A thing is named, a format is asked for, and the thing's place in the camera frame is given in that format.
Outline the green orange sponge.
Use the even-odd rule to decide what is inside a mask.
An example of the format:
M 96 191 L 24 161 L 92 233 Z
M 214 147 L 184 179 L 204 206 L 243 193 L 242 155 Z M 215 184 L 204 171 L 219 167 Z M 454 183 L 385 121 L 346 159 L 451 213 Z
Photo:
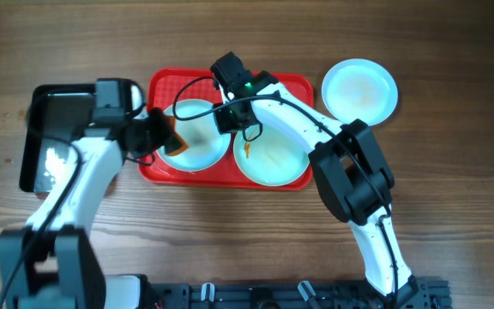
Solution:
M 189 146 L 187 142 L 176 132 L 177 120 L 173 116 L 166 116 L 170 125 L 170 136 L 164 144 L 164 153 L 167 156 L 177 156 L 182 154 Z

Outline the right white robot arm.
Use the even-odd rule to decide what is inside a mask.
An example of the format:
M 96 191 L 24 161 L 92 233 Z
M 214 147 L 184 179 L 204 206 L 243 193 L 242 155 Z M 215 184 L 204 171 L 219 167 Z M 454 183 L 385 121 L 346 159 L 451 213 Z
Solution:
M 414 293 L 392 225 L 395 179 L 370 127 L 329 118 L 296 98 L 279 79 L 253 74 L 233 52 L 210 71 L 223 102 L 214 110 L 220 133 L 270 126 L 309 158 L 323 204 L 347 223 L 364 260 L 365 279 L 386 308 L 400 308 Z

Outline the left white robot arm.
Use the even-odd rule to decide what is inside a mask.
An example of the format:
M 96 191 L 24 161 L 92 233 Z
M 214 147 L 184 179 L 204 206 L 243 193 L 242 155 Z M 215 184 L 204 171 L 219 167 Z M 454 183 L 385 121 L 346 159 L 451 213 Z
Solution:
M 141 163 L 171 139 L 172 121 L 147 110 L 142 88 L 123 78 L 42 85 L 27 134 L 50 139 L 37 111 L 50 99 L 93 101 L 68 138 L 67 171 L 21 229 L 0 234 L 0 308 L 160 308 L 145 275 L 104 275 L 88 235 L 105 192 L 126 161 Z

